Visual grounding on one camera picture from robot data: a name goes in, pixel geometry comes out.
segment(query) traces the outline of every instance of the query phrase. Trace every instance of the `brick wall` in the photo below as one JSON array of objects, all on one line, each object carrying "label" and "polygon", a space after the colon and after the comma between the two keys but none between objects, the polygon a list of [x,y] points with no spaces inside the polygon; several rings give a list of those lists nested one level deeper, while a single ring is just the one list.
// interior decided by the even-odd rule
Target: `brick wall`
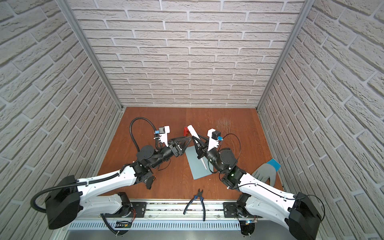
[{"label": "brick wall", "polygon": [[87,175],[117,108],[55,1],[0,2],[0,44],[0,238],[42,239],[30,198]]},{"label": "brick wall", "polygon": [[383,13],[316,0],[260,106],[285,187],[325,200],[322,239],[384,239]]},{"label": "brick wall", "polygon": [[303,1],[70,0],[128,106],[255,107]]}]

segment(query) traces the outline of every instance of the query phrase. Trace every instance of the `brown wooden tabletop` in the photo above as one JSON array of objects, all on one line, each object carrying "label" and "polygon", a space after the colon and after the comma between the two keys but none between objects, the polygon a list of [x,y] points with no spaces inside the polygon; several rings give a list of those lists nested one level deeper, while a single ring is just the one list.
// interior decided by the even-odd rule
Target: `brown wooden tabletop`
[{"label": "brown wooden tabletop", "polygon": [[[183,136],[184,127],[192,125],[202,136],[214,128],[221,132],[236,134],[241,141],[241,155],[238,167],[252,174],[260,165],[271,159],[270,150],[255,109],[251,108],[127,108],[103,164],[99,170],[105,174],[118,170],[122,165],[136,160],[137,150],[129,135],[129,124],[136,117],[149,119],[156,128],[170,126],[168,139]],[[137,120],[132,127],[135,140],[140,148],[145,145],[154,147],[153,129],[144,120]],[[230,147],[237,157],[238,140],[229,135],[222,147]],[[205,199],[237,199],[240,192],[228,190],[220,182],[218,174],[194,180],[186,155],[172,157],[169,167],[163,171],[152,170],[156,179],[151,190],[144,183],[122,187],[108,194],[126,192],[130,199],[191,199],[198,189],[204,189]],[[279,176],[276,177],[275,188],[283,190]]]}]

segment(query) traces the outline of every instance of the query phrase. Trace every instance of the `pliers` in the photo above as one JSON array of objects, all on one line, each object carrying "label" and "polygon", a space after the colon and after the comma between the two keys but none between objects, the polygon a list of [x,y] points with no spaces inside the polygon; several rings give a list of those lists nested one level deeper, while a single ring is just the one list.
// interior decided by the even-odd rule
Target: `pliers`
[{"label": "pliers", "polygon": [[197,195],[195,195],[195,197],[192,198],[191,201],[189,201],[189,203],[187,204],[187,206],[184,209],[184,212],[183,212],[184,215],[187,213],[187,209],[188,209],[189,205],[191,205],[191,203],[194,200],[196,200],[198,197],[200,197],[200,202],[201,202],[201,205],[203,206],[203,221],[205,221],[205,206],[204,206],[204,202],[203,202],[203,200],[204,200],[204,198],[203,198],[203,191],[204,190],[201,190],[201,192],[200,192],[200,189],[199,189],[197,191]]}]

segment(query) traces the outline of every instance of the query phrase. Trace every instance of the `gray mat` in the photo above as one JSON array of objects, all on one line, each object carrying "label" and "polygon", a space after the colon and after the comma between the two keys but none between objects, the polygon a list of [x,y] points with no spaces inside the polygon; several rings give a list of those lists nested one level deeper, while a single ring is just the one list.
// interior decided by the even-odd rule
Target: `gray mat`
[{"label": "gray mat", "polygon": [[194,146],[188,147],[185,151],[185,154],[187,155],[189,167],[191,169],[194,180],[212,174],[208,169],[208,160],[205,157],[203,157],[205,165],[207,166],[207,169],[205,169],[201,160],[197,158],[197,153]]}]

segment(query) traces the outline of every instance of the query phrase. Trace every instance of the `red object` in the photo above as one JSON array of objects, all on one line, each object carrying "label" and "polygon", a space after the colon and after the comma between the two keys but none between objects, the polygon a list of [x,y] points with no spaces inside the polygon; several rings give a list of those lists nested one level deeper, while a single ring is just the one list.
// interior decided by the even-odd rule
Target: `red object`
[{"label": "red object", "polygon": [[186,137],[189,134],[189,130],[187,127],[184,127],[184,134],[183,136]]}]

